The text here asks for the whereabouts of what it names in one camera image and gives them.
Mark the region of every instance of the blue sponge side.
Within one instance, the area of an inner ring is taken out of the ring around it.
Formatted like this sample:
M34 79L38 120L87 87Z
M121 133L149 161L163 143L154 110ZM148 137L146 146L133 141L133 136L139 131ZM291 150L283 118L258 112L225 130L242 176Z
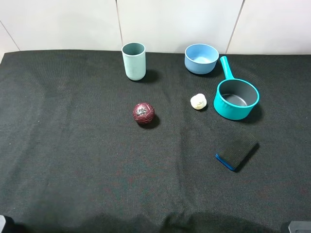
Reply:
M223 164L225 165L227 168L229 168L231 171L234 171L235 168L233 168L232 166L230 166L229 164L227 164L223 159L221 159L221 157L219 157L218 154L216 154L216 158Z

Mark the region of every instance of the blue bowl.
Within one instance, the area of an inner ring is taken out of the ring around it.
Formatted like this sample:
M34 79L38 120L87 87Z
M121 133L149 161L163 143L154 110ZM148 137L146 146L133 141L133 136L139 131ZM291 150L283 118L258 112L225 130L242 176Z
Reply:
M210 73L218 58L218 51L210 45L194 44L185 50L185 66L195 74Z

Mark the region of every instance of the ball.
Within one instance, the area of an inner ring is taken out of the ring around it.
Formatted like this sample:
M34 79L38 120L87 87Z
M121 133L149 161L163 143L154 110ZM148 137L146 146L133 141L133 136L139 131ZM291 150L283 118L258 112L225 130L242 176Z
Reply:
M138 124L148 124L154 116L155 109L148 103L139 103L133 109L133 117Z

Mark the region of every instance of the saucepan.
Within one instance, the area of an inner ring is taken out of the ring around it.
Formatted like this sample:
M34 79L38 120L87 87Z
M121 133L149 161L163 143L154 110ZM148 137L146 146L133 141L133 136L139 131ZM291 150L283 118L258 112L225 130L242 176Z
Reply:
M214 108L224 118L241 120L259 102L259 92L249 82L233 77L226 56L221 57L220 61L225 80L218 84Z

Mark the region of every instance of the sponge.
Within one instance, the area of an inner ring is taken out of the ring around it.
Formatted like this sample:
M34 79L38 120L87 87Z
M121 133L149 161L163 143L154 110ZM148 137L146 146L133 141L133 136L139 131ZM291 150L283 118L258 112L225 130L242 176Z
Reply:
M227 168L234 171L257 146L258 141L256 138L249 133L243 132L234 136L226 148L216 154L216 158Z

